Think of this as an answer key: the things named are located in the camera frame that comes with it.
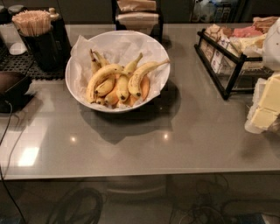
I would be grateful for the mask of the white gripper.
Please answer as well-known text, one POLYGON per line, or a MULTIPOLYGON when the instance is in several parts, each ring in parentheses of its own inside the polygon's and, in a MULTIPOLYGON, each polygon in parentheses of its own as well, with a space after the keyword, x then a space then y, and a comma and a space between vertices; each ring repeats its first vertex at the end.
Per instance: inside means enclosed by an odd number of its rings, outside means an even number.
POLYGON ((277 131, 280 127, 280 74, 273 74, 267 80, 259 79, 255 84, 252 106, 244 124, 246 131, 261 134, 277 131))

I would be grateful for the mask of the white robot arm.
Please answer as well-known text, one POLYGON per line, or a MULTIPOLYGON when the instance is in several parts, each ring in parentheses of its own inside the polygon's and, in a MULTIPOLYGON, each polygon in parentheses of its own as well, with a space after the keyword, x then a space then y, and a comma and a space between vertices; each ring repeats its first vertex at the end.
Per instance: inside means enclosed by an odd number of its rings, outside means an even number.
POLYGON ((267 80, 260 78, 255 84, 253 105, 244 124, 245 130, 254 134, 268 130, 280 116, 280 18, 268 30, 262 61, 273 74, 267 80))

